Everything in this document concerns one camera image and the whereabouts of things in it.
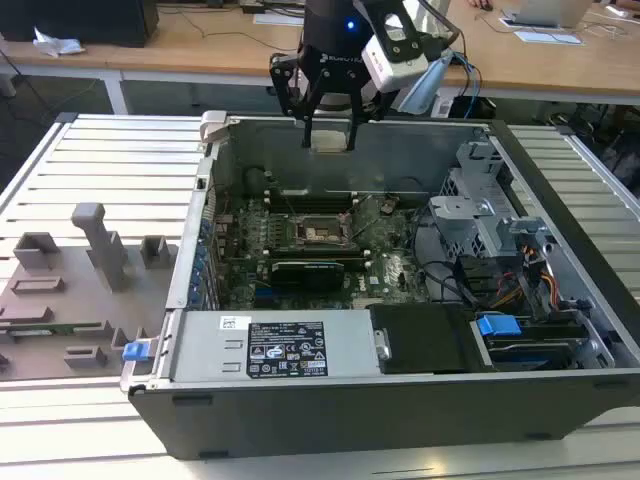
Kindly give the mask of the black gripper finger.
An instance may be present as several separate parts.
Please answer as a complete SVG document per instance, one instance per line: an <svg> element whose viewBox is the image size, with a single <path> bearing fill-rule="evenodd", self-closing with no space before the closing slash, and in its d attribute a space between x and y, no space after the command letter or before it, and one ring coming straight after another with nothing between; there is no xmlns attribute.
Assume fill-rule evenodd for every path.
<svg viewBox="0 0 640 480"><path fill-rule="evenodd" d="M304 122L302 147L310 148L314 112L329 92L329 69L321 65L318 51L299 51L273 54L269 73L282 113Z"/></svg>
<svg viewBox="0 0 640 480"><path fill-rule="evenodd" d="M364 102L362 90L370 83L371 80L362 80L350 91L351 116L346 144L347 150L355 148L359 126L370 121L383 120L395 101L394 91L379 92L376 88L373 88L375 95L368 103Z"/></svg>

